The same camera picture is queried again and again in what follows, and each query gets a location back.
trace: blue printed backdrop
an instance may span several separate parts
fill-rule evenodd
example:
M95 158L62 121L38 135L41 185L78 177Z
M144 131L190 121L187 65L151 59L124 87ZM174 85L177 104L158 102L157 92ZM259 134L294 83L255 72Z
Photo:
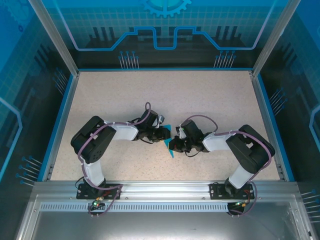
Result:
M319 1L301 1L261 71L302 192L320 191L319 12Z
M27 0L0 0L0 33L0 232L14 239L70 72Z
M44 1L80 68L252 67L286 3Z

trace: black mounting plate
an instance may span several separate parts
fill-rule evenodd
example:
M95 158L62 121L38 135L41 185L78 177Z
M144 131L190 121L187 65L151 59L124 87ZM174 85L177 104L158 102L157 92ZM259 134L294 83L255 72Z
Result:
M224 183L212 183L209 184L209 193L211 200L247 200L248 195L245 193L245 190L250 191L250 200L255 199L254 189L252 184L247 183L239 192L237 192L234 197L231 197L225 190Z
M104 186L104 188L115 187L115 186L118 186L118 185L119 184L107 184L107 185ZM108 194L106 194L103 199L105 199L105 200L113 200L115 195L117 194L118 190L119 190L119 188L116 188L116 189L113 189L113 190L109 190L109 191L103 192L104 194L108 192ZM120 195L121 195L121 193L116 197L116 200L120 199ZM93 193L90 191L90 189L87 187L87 185L85 185L84 183L79 184L78 191L76 193L76 199L91 199L91 200L94 200L94 199L96 199L98 197L100 197L100 196L93 195Z

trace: speckled tabletop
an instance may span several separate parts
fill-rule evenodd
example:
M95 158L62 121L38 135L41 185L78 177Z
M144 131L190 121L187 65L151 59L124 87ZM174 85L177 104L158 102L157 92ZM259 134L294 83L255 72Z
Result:
M126 122L140 117L145 102L175 127L187 117L203 114L219 125L218 133L251 125L267 138L247 71L82 72L76 87L51 180L82 177L72 137L94 115L105 121ZM212 132L207 119L195 118L202 132ZM101 158L104 176L117 181L225 180L238 166L230 150L171 157L163 142L112 141ZM275 162L257 180L278 180Z

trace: gear graphic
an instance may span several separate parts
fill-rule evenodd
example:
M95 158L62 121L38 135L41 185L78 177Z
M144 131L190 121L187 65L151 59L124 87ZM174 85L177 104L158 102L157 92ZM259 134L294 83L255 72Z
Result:
M181 10L186 10L191 0L141 0L141 3L145 11L149 10L150 14L166 18L168 15L173 17L175 14L180 14Z
M1 2L1 5L7 7L7 10L14 20L23 26L24 22L28 20L30 16L28 0L2 0Z

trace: blue edge strip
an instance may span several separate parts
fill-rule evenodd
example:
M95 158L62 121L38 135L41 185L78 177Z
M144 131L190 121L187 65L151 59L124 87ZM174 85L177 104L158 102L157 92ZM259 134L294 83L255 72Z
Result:
M68 84L66 85L66 89L65 89L65 92L64 92L64 95L63 95L63 98L62 98L60 109L59 109L58 115L56 116L56 120L55 120L55 123L54 123L54 126L53 126L53 130L52 130L52 134L51 134L51 137L50 137L50 141L49 141L48 147L46 149L46 152L45 152L45 155L44 155L44 158L43 158L42 166L41 166L41 169L40 169L40 172L39 172L39 175L38 175L38 179L37 179L38 182L42 182L43 177L44 177L44 175L46 173L46 168L47 168L47 165L48 165L49 156L50 156L50 153L52 151L52 147L54 145L54 141L55 141L55 138L56 138L56 135L57 135L57 131L58 131L58 126L60 124L62 113L64 112L64 109L65 109L65 106L66 106L66 101L67 101L67 98L68 98L68 95L69 95L69 91L70 91L70 87L71 87L71 84L72 84L73 80L74 80L74 76L71 74L70 78L69 78L69 81L68 81Z
M196 71L212 71L212 70L224 70L224 71L251 71L252 68L213 68L213 67L206 67L206 68L139 68L139 69L108 69L108 68L94 68L94 69L90 69L90 68L83 68L83 69L79 69L81 72L116 72L116 71L190 71L190 70L196 70ZM56 121L55 121L55 124L54 124L54 127L53 127L53 131L52 131L52 134L51 134L51 138L50 138L50 141L49 141L49 144L48 144L48 147L47 147L47 150L45 152L45 156L44 156L44 159L43 159L43 163L42 163L42 167L40 169L40 173L39 173L39 176L38 176L38 181L42 181L44 175L45 175L45 171L46 171L46 168L47 168L47 164L48 164L48 161L49 161L49 156L50 156L50 153L52 151L52 147L53 147L53 143L54 143L54 140L55 140L55 137L57 135L57 130L58 130L58 126L60 124L60 121L61 121L61 117L62 117L62 113L64 111L64 108L65 108L65 105L66 105L66 101L67 101L67 97L68 97L68 94L69 94L69 91L70 91L70 87L71 87L71 84L72 84L72 81L73 81L73 75L70 76L70 79L68 81L68 85L66 87L66 90L65 90L65 94L63 96L63 99L62 99L62 102L61 102L61 106L60 106L60 109L59 109L59 112L58 112L58 115L56 117ZM261 75L259 74L258 75L258 82L261 86L261 90L262 90L262 94L263 94L263 98L265 100L265 103L266 103L266 107L267 107L267 110L268 110L268 113L270 115L270 118L271 118L271 123L272 123L272 127L274 129L274 132L275 132L275 136L276 136L276 139L277 139L277 142L279 144L279 148L280 148L280 151L281 151L281 154L282 154L282 158L283 158L283 163L284 163L284 166L285 166L285 170L287 172L287 176L288 176L288 180L290 182L294 182L295 181L295 178L294 178L294 175L292 173L292 170L291 170L291 167L290 167L290 164L289 164L289 160L288 160L288 157L287 157L287 154L286 154L286 151L285 151L285 147L284 147L284 144L282 142L282 139L281 139L281 136L280 136L280 132L279 132L279 129L278 129L278 126L277 126L277 123L276 123L276 119L275 119L275 116L272 112L272 109L271 109L271 105L270 105L270 102L269 102L269 99L268 99L268 95L267 95L267 91L266 91L266 88L265 88L265 85L262 81L262 78L261 78Z

